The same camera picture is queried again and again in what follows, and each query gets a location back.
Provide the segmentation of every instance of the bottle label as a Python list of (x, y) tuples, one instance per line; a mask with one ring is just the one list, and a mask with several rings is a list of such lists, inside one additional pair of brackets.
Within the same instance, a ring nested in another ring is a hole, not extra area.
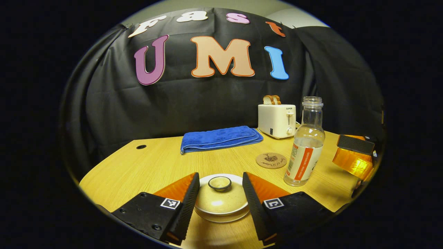
[(311, 176), (320, 158), (322, 149), (323, 146), (319, 148), (307, 148), (294, 143), (286, 174), (296, 181), (307, 180)]

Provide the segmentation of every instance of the ceramic lid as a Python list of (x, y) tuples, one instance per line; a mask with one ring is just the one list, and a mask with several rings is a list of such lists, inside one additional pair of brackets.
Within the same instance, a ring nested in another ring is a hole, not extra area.
[(215, 174), (200, 179), (195, 207), (215, 215), (231, 214), (248, 205), (242, 178), (231, 174)]

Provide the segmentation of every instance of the orange label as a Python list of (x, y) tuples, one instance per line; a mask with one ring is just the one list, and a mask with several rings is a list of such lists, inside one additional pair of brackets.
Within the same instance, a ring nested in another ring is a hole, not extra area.
[(309, 164), (309, 161), (312, 156), (313, 148), (306, 148), (305, 152), (303, 154), (302, 163), (300, 164), (299, 170), (297, 171), (297, 174), (295, 175), (295, 180), (300, 181), (303, 177), (304, 172), (306, 171), (306, 167)]

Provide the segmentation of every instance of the letter i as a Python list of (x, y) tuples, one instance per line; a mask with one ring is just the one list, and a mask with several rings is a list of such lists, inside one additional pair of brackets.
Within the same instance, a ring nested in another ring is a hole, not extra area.
[(269, 46), (264, 47), (264, 49), (269, 53), (269, 56), (271, 57), (271, 63), (272, 63), (271, 76), (279, 80), (289, 79), (289, 75), (284, 70), (283, 59), (281, 58), (283, 52), (278, 48), (269, 47)]

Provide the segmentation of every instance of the bottle neck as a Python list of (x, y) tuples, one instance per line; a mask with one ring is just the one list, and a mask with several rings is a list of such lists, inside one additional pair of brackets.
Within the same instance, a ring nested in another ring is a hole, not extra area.
[(313, 125), (321, 127), (323, 122), (323, 112), (321, 107), (305, 106), (303, 108), (302, 125)]

